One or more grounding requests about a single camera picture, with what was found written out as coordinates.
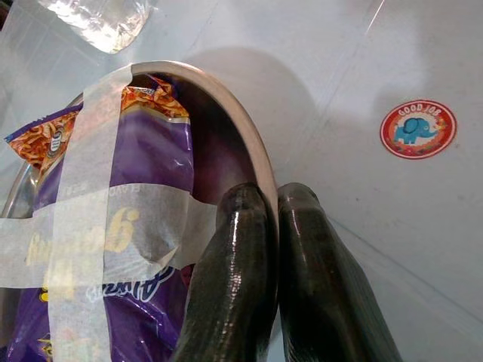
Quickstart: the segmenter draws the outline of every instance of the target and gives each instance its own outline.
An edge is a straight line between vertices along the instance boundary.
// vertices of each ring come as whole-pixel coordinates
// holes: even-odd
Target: cartoon elephant sticker
[[[403,139],[405,145],[415,144],[418,137],[430,138],[438,133],[429,131],[429,122],[422,118],[408,118],[403,126],[400,126],[395,131],[394,142]]]

